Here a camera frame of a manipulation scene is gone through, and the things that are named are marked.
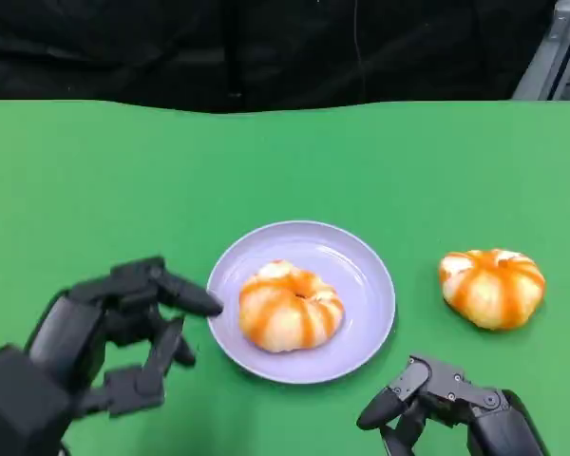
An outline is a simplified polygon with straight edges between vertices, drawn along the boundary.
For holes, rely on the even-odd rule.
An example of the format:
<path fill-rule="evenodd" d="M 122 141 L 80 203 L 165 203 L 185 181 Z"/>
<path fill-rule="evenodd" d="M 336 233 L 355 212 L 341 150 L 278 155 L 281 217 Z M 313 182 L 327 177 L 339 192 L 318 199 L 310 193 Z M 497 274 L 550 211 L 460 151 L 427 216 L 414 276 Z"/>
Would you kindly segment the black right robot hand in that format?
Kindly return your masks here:
<path fill-rule="evenodd" d="M 377 429 L 388 455 L 412 455 L 428 420 L 466 426 L 471 455 L 541 455 L 549 450 L 521 398 L 472 384 L 463 369 L 412 354 L 405 369 L 365 406 L 356 425 Z"/>

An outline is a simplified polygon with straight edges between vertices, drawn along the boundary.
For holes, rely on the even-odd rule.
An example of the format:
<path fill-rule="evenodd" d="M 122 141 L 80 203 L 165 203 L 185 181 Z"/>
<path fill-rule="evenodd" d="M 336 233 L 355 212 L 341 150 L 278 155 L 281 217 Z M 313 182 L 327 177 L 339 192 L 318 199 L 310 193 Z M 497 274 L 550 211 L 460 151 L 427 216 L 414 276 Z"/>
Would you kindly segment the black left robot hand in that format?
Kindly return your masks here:
<path fill-rule="evenodd" d="M 171 366 L 196 363 L 182 336 L 183 316 L 167 320 L 160 305 L 201 317 L 223 310 L 204 288 L 171 273 L 163 257 L 133 260 L 54 296 L 25 352 L 73 398 L 78 418 L 157 408 L 164 402 L 163 379 Z M 144 364 L 109 370 L 103 384 L 93 387 L 107 344 L 126 347 L 142 341 L 151 344 Z"/>

